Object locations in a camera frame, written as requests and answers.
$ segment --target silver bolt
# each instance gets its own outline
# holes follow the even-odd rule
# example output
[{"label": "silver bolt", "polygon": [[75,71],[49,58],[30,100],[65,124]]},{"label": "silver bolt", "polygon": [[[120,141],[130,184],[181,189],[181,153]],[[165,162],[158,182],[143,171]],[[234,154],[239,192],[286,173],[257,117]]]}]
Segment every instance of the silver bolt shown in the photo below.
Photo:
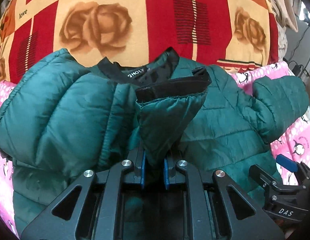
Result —
[{"label": "silver bolt", "polygon": [[185,160],[180,160],[177,162],[177,164],[178,164],[178,166],[185,167],[185,166],[187,166],[188,163]]},{"label": "silver bolt", "polygon": [[215,172],[215,174],[216,174],[217,177],[222,178],[222,177],[225,176],[225,171],[217,170],[217,171]]},{"label": "silver bolt", "polygon": [[131,165],[131,161],[130,160],[123,160],[122,161],[122,165],[127,167],[127,166],[130,166]]},{"label": "silver bolt", "polygon": [[84,171],[84,176],[85,176],[86,178],[91,177],[93,174],[94,174],[94,172],[93,172],[92,170],[86,170],[86,171]]}]

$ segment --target brown rose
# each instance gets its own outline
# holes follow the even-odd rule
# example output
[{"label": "brown rose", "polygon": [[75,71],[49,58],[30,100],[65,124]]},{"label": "brown rose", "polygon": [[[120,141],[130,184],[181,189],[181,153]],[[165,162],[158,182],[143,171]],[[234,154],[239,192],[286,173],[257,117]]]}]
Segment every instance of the brown rose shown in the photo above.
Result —
[{"label": "brown rose", "polygon": [[3,81],[6,79],[6,71],[5,71],[5,59],[0,59],[0,81]]},{"label": "brown rose", "polygon": [[264,30],[242,7],[238,7],[235,13],[234,35],[242,43],[252,44],[255,52],[263,52],[266,43]]},{"label": "brown rose", "polygon": [[113,57],[125,50],[131,22],[127,8],[118,3],[79,2],[65,17],[60,43],[70,52],[87,53],[97,48],[101,55]]}]

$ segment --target triangular cutout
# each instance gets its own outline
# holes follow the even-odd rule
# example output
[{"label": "triangular cutout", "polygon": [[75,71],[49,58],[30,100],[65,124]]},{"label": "triangular cutout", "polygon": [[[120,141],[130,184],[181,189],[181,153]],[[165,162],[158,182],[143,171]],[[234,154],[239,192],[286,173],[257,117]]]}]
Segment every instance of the triangular cutout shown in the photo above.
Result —
[{"label": "triangular cutout", "polygon": [[231,203],[238,220],[243,220],[255,215],[254,209],[243,200],[239,193],[233,187],[227,187],[227,193],[231,199]]},{"label": "triangular cutout", "polygon": [[52,214],[63,220],[70,220],[78,197],[82,190],[81,186],[75,187],[53,210]]}]

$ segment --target pink bedsheet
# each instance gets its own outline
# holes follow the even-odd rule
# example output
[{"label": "pink bedsheet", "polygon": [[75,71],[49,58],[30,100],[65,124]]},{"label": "pink bedsheet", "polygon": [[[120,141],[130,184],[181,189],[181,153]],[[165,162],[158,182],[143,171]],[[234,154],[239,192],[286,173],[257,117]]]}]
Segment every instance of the pink bedsheet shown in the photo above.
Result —
[{"label": "pink bedsheet", "polygon": [[[238,86],[250,95],[252,94],[254,80],[263,76],[275,79],[285,75],[293,75],[285,62],[260,67],[253,71],[231,74]],[[8,98],[14,87],[15,84],[7,81],[0,83],[0,106]],[[271,150],[274,157],[278,154],[283,154],[294,161],[303,161],[310,167],[310,108],[278,140],[271,143]],[[294,174],[279,165],[277,168],[284,184],[297,184]],[[0,156],[0,215],[7,226],[17,235],[12,203],[12,174],[12,163],[10,161],[7,162]]]}]

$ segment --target jacket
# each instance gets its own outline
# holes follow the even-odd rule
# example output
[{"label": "jacket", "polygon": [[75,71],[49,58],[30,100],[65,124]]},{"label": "jacket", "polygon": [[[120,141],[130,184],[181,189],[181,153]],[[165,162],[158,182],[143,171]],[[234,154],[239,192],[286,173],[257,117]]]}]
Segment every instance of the jacket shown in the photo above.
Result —
[{"label": "jacket", "polygon": [[[191,77],[198,68],[210,76],[204,88],[136,97],[145,84]],[[260,78],[250,96],[220,67],[180,58],[172,48],[133,71],[106,58],[85,68],[66,49],[56,51],[23,76],[0,108],[0,151],[14,165],[17,231],[83,171],[108,169],[140,140],[150,166],[158,167],[177,141],[185,160],[206,171],[223,169],[262,203],[263,190],[248,169],[258,164],[280,178],[270,143],[308,105],[295,76]]]}]

